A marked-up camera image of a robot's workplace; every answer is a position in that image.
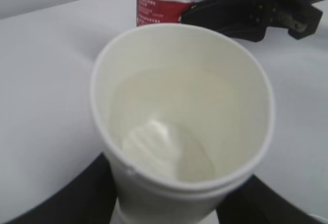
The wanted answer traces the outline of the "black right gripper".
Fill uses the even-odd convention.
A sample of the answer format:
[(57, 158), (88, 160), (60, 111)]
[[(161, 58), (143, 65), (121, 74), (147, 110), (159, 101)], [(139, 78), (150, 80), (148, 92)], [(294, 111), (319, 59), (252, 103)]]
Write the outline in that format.
[(230, 38), (259, 42), (268, 27), (287, 29), (303, 39), (316, 33), (323, 12), (322, 0), (206, 0), (186, 10), (180, 22), (204, 27)]

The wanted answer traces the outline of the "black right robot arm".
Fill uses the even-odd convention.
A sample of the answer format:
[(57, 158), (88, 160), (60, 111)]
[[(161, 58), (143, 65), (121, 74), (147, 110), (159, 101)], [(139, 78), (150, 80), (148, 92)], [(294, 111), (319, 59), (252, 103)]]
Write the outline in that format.
[(314, 34), (324, 0), (205, 0), (181, 15), (181, 23), (214, 30), (231, 38), (259, 42), (268, 27), (285, 28), (294, 39)]

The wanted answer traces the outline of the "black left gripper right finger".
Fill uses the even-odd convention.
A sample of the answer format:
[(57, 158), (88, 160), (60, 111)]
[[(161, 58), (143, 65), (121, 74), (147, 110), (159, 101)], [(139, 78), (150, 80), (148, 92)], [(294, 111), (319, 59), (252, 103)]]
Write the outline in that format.
[(255, 175), (232, 188), (215, 211), (219, 223), (327, 223), (293, 205)]

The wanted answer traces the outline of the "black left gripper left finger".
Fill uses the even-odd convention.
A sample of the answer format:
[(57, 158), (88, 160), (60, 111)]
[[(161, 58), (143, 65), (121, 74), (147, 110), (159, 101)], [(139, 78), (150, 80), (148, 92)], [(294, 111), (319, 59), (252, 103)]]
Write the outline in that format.
[(103, 154), (50, 192), (15, 171), (1, 173), (1, 223), (110, 223), (116, 199), (111, 167)]

